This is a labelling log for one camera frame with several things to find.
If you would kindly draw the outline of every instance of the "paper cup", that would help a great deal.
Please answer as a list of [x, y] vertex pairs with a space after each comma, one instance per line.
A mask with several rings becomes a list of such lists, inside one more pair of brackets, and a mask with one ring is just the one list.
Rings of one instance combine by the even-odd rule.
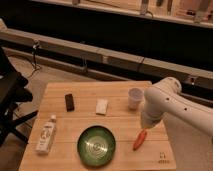
[[140, 102], [142, 101], [143, 91], [140, 90], [139, 88], [131, 88], [128, 94], [129, 94], [129, 97], [128, 97], [129, 108], [131, 110], [137, 109]]

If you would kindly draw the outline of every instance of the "orange carrot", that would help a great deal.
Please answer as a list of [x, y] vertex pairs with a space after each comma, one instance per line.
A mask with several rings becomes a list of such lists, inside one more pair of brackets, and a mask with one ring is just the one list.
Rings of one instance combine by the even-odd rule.
[[133, 144], [133, 150], [137, 150], [143, 144], [144, 140], [146, 139], [146, 135], [147, 132], [145, 129], [143, 129]]

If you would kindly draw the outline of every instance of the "green bowl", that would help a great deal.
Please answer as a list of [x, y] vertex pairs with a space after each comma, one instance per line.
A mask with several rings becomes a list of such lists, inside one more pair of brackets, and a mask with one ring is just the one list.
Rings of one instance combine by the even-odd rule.
[[103, 126], [92, 126], [80, 135], [78, 154], [87, 166], [103, 166], [112, 159], [115, 144], [115, 138], [111, 131]]

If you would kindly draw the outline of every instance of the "white block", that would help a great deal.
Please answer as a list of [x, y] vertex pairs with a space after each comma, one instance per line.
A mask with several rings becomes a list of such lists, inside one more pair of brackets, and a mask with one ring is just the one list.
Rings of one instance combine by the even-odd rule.
[[105, 115], [107, 111], [108, 100], [98, 99], [96, 105], [96, 114]]

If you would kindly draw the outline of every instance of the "bottle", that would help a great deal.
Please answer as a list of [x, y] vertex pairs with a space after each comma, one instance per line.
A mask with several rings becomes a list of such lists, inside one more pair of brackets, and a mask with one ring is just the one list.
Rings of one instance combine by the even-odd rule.
[[36, 146], [38, 154], [48, 154], [56, 132], [56, 116], [52, 115], [50, 120], [47, 121], [42, 129], [39, 141]]

